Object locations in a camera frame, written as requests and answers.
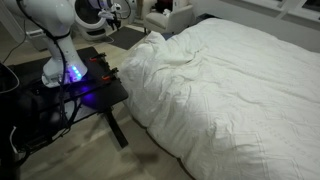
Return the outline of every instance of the white duvet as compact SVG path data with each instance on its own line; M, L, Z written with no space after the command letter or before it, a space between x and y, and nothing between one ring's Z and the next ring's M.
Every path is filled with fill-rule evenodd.
M132 115L196 179L320 179L320 55L210 19L120 68Z

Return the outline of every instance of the table leg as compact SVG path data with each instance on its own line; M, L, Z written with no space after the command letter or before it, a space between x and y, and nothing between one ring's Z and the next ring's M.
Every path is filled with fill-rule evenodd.
M0 133L0 179L19 180L19 167L12 168L14 163L17 161L18 157L12 151L11 144L8 138L8 133Z
M121 148L125 148L129 143L126 139L126 137L123 135L117 121L114 119L112 114L112 109L108 108L107 111L104 112L106 119L110 125L110 128L112 129L113 134L116 136Z

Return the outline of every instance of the white armchair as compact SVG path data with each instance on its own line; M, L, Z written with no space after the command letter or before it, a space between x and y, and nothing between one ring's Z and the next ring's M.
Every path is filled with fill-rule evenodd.
M142 17L144 18L145 33L148 29L159 33L177 34L187 28L192 22L193 6L188 0L179 0L180 7L173 7L173 12L170 13L169 17L158 12L150 12L156 0L144 0L143 3L144 10Z

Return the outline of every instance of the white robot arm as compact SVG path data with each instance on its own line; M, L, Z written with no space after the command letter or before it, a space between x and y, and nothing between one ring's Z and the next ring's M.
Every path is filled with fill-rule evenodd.
M51 59L43 67L42 81L47 87L80 81L87 68L82 63L69 35L74 23L74 10L67 0L5 0L8 9L37 23L47 35ZM66 60L66 70L62 54Z

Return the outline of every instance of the wall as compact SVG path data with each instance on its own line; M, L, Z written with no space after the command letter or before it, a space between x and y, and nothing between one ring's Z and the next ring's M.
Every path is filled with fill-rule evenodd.
M239 0L191 0L195 15L213 14L223 19L250 26L320 53L320 23L285 15Z

